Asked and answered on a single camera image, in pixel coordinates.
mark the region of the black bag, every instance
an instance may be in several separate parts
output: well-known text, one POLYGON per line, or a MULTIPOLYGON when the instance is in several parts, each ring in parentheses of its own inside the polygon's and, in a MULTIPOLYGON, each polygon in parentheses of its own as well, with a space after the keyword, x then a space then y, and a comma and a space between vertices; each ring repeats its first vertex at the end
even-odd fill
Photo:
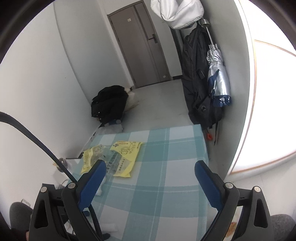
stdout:
POLYGON ((127 99, 128 94, 124 87, 119 85, 106 87, 92 99, 91 116, 99 118, 103 125, 113 120, 120 120, 127 99))
POLYGON ((207 90, 210 44, 206 30, 197 24, 185 37, 182 52, 182 84, 188 115, 192 123, 200 124, 202 129, 211 128, 222 118, 222 108, 212 105, 207 90))

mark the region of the door handle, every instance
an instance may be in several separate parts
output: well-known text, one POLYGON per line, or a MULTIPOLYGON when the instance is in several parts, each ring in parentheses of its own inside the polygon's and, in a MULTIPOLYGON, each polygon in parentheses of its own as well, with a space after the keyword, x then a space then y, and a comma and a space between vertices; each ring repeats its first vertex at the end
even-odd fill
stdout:
POLYGON ((156 44, 158 43, 155 34, 152 34, 152 38, 150 38, 150 39, 154 39, 154 42, 155 42, 156 44))

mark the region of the hanging clothes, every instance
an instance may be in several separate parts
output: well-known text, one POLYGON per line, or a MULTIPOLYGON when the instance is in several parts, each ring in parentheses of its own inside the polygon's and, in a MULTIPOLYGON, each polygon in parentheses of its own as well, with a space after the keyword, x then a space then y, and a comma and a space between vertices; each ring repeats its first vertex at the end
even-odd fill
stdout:
POLYGON ((204 14, 200 0, 151 0, 151 9, 173 29, 185 28, 204 14))

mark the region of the white floor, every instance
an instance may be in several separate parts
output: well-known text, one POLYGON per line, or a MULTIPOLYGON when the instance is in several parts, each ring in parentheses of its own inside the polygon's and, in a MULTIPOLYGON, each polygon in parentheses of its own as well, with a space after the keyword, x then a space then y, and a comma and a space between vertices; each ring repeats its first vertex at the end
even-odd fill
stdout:
POLYGON ((123 118, 123 132, 192 125, 181 80, 172 80, 133 90, 139 105, 123 118))

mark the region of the white wall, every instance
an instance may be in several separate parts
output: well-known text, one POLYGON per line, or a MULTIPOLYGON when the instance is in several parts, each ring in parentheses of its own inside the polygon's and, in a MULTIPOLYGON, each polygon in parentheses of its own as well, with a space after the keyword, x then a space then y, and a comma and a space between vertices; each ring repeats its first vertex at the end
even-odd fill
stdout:
POLYGON ((201 0, 213 40, 221 49, 231 86, 231 106, 219 122, 218 142, 209 145, 210 160, 225 178, 236 160, 247 132, 255 83, 252 39, 238 0, 201 0))
MULTIPOLYGON (((97 0, 100 4, 101 8, 104 8, 102 12, 105 12, 106 14, 110 14, 118 9, 121 9, 122 7, 125 7, 129 4, 132 4, 134 2, 137 2, 137 0, 97 0)), ((153 25, 156 29, 156 33, 158 35, 161 47, 163 49, 163 53, 165 56, 166 63, 168 65, 168 70, 170 72, 170 75, 178 76, 182 75, 182 69, 180 65, 180 61, 178 58, 178 53, 176 50, 176 46, 172 37, 172 34, 170 32, 170 28, 162 21, 150 8, 150 0, 144 0, 148 12, 150 14, 150 17, 152 19, 153 25)), ((109 21, 106 21, 106 25, 109 26, 108 30, 111 31, 111 35, 114 35, 113 30, 111 28, 111 25, 109 21)), ((118 43, 116 39, 114 39, 115 42, 114 45, 118 46, 118 43)))
POLYGON ((124 71, 124 74, 125 74, 125 76, 127 78, 127 81, 130 84, 130 86, 134 86, 135 84, 134 84, 133 79, 131 77, 131 74, 129 72, 128 66, 126 65, 126 61, 125 61, 124 56, 123 56, 123 54, 122 54, 122 52, 120 50, 119 44, 117 42, 114 31, 113 31, 113 29, 111 27, 110 21, 109 21, 109 19, 107 17, 105 7, 104 7, 104 3, 103 3, 102 0, 97 0, 97 3, 99 5, 99 10, 100 10, 100 13, 101 13, 101 15, 103 17, 105 26, 106 26, 106 28, 108 30, 108 34, 109 34, 109 36, 111 38, 111 43, 113 44, 113 47, 114 47, 115 52, 116 52, 116 54, 118 56, 120 64, 121 64, 121 66, 123 68, 123 71, 124 71))
POLYGON ((104 87, 131 87, 96 0, 56 0, 57 25, 70 64, 89 103, 104 87))
MULTIPOLYGON (((53 4, 19 34, 0 64, 0 110, 12 115, 58 158, 77 157, 98 126, 65 54, 53 4)), ((42 183, 53 183, 53 161, 13 127, 0 123, 0 210, 34 206, 42 183)))

